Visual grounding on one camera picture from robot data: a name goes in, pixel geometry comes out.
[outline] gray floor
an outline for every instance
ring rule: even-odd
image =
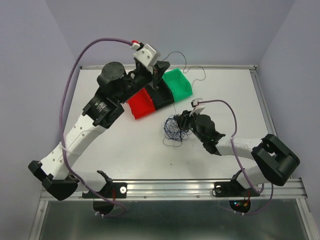
[[[265,204],[252,201],[252,209]],[[118,218],[95,216],[90,201],[48,205],[42,240],[304,240],[295,200],[273,200],[266,211],[239,216],[220,206],[227,201],[125,202]]]

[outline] metal frame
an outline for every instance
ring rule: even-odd
[[[100,70],[103,66],[82,66],[82,70]],[[125,65],[127,69],[134,65]],[[184,65],[172,65],[170,69],[185,68]],[[256,65],[187,65],[186,68],[194,69],[244,69],[250,70],[252,82],[262,110],[267,131],[277,134],[274,127],[264,94],[262,92]],[[223,179],[197,179],[197,180],[121,180],[127,182],[127,198],[121,201],[206,201],[206,200],[233,200],[235,198],[216,198],[211,190]],[[268,199],[270,197],[271,185],[266,184],[265,190],[256,199]],[[313,217],[306,203],[307,194],[301,179],[289,179],[283,187],[274,187],[274,199],[296,199],[297,205],[310,240],[319,239],[319,234]],[[49,201],[56,201],[45,190],[40,196],[39,206],[30,234],[30,240],[38,240],[45,219],[46,209]],[[77,192],[65,201],[92,201],[82,198],[82,193]]]

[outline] pile of blue wire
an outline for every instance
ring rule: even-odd
[[[169,116],[169,118],[164,122],[164,138],[163,144],[170,147],[180,147],[182,142],[188,140],[189,135],[192,134],[191,131],[183,131],[179,129],[177,121],[174,119],[175,115]],[[165,140],[172,140],[180,142],[180,145],[169,145],[165,143]]]

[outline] white table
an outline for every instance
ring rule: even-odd
[[[238,120],[237,136],[262,138],[267,134],[265,120],[248,69],[206,69],[206,80],[197,81],[193,96],[175,104],[176,112],[190,110],[191,100],[222,99],[235,111]],[[82,69],[76,84],[66,131],[69,131],[94,96],[97,76],[101,70]],[[203,78],[202,69],[191,69],[186,78],[192,82]],[[135,120],[129,106],[104,134],[99,136],[74,165],[76,171],[103,170],[113,179],[173,180],[173,179],[229,179],[239,170],[234,156],[209,154],[202,143],[191,135],[181,147],[163,144],[164,122],[175,114],[173,105],[149,116]],[[234,120],[230,110],[222,103],[208,103],[202,112],[215,122],[216,130],[230,136]],[[242,159],[244,167],[256,163]]]

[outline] wall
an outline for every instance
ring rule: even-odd
[[[57,144],[75,59],[44,0],[1,1],[0,32],[0,239],[26,240],[41,192],[28,164]]]
[[[74,56],[101,37],[136,39],[190,64],[258,64],[294,0],[46,0]],[[133,64],[121,44],[99,43],[81,65]],[[170,57],[183,64],[180,55]]]
[[[276,131],[300,156],[308,205],[320,229],[320,1],[297,0],[258,68]]]

